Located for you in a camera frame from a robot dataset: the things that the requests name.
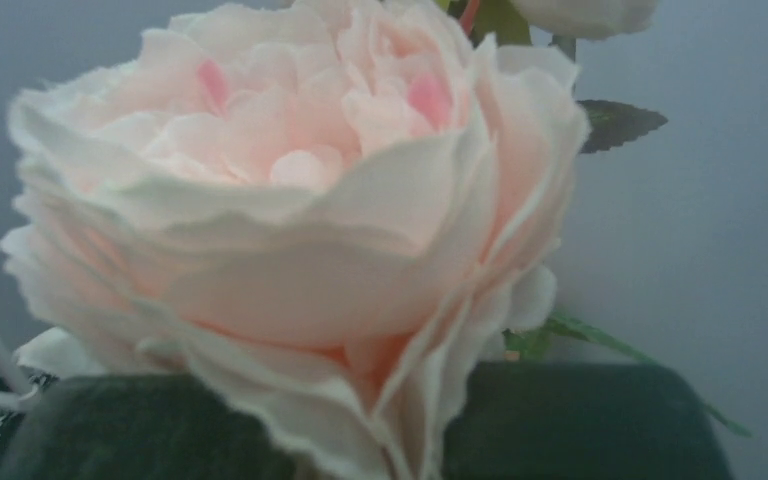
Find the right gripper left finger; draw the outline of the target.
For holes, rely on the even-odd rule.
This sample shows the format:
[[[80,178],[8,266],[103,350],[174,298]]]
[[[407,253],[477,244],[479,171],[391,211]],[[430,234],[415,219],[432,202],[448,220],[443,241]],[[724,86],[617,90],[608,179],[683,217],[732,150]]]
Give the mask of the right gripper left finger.
[[[292,479],[261,423],[184,376],[63,380],[21,422],[0,479]]]

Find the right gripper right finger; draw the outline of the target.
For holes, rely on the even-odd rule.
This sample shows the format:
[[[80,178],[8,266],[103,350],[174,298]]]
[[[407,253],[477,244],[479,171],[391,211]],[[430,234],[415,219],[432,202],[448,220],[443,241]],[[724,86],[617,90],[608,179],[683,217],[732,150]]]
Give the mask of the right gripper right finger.
[[[447,428],[447,479],[726,480],[702,402],[677,373],[484,362]]]

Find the peach pink rose stem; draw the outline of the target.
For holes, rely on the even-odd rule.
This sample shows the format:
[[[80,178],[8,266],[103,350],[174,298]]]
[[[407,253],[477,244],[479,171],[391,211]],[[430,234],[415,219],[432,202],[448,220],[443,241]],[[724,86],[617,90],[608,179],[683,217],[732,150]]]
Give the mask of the peach pink rose stem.
[[[20,92],[16,361],[186,373],[315,478],[440,478],[468,376],[553,309],[579,74],[433,1],[230,3]]]

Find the white rose flower stem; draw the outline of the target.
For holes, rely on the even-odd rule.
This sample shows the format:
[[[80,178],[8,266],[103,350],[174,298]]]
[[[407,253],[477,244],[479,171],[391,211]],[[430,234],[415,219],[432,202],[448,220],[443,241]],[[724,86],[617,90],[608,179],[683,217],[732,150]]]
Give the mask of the white rose flower stem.
[[[578,75],[579,40],[604,41],[641,33],[657,1],[439,1],[460,23],[474,47],[496,46],[501,69],[511,75],[542,69],[572,91]],[[636,141],[668,123],[663,114],[628,103],[585,99],[577,109],[587,117],[580,154],[604,152]]]

